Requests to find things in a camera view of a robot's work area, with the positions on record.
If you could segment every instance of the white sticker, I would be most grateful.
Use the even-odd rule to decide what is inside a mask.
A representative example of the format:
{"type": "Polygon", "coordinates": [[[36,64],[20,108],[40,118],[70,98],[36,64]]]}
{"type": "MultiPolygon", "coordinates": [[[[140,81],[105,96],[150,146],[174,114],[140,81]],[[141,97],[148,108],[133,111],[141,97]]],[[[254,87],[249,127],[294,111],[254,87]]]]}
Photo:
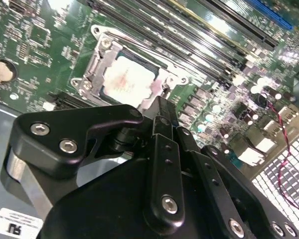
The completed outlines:
{"type": "Polygon", "coordinates": [[[0,234],[19,239],[36,239],[43,221],[7,208],[0,210],[0,234]]]}

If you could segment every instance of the red wire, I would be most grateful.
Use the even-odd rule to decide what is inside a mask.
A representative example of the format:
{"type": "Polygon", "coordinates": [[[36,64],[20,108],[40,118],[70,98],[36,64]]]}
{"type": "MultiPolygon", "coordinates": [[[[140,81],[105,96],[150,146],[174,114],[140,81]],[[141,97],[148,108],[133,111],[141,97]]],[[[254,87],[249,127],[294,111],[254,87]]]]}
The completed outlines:
{"type": "Polygon", "coordinates": [[[284,160],[282,161],[280,167],[279,167],[279,172],[278,172],[278,187],[279,187],[279,192],[280,194],[283,196],[283,198],[290,204],[292,205],[293,207],[297,208],[299,210],[299,206],[291,201],[288,197],[288,196],[282,189],[282,171],[283,171],[283,168],[289,163],[289,160],[288,160],[288,157],[290,157],[292,154],[291,154],[291,149],[290,149],[290,144],[289,144],[289,140],[288,140],[288,134],[287,134],[287,131],[285,130],[285,127],[284,127],[284,122],[283,122],[283,119],[282,117],[280,116],[280,114],[277,112],[277,110],[274,108],[274,106],[269,103],[269,107],[271,108],[271,110],[277,115],[278,119],[279,119],[279,124],[280,126],[282,127],[282,131],[283,131],[283,134],[284,134],[284,138],[285,138],[285,141],[286,141],[286,144],[287,144],[287,156],[284,158],[284,160]]]}

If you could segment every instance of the cpu socket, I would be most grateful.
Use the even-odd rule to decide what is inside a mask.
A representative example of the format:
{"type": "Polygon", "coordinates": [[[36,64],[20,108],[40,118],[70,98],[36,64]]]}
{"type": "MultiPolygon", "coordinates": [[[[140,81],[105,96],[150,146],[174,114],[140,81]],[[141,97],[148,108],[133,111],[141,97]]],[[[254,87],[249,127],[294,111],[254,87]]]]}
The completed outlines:
{"type": "Polygon", "coordinates": [[[81,96],[98,105],[128,104],[142,110],[156,96],[168,98],[176,85],[188,84],[187,72],[134,38],[99,25],[91,32],[98,40],[94,53],[83,77],[71,79],[81,96]]]}

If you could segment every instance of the blue pcie slot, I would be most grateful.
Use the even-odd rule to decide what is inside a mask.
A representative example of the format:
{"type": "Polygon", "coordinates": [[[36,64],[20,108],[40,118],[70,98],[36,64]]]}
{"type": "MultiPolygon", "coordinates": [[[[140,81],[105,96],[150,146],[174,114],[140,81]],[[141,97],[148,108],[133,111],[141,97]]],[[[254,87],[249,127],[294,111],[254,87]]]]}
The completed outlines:
{"type": "Polygon", "coordinates": [[[281,16],[279,16],[277,13],[272,11],[270,8],[262,4],[258,0],[245,0],[248,2],[251,6],[253,6],[256,10],[258,10],[263,15],[270,18],[272,21],[274,21],[277,25],[281,26],[282,28],[286,30],[292,30],[294,27],[286,22],[281,16]]]}

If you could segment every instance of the black plastic arm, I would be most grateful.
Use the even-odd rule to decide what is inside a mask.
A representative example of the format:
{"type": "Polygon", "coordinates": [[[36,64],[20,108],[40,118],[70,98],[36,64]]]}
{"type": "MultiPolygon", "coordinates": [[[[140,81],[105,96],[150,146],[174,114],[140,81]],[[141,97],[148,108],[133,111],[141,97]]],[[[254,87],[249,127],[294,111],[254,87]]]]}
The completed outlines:
{"type": "Polygon", "coordinates": [[[16,119],[1,181],[45,219],[38,239],[299,238],[223,153],[198,148],[171,102],[144,114],[119,105],[16,119]],[[124,152],[132,159],[77,187],[80,166],[124,152]]]}

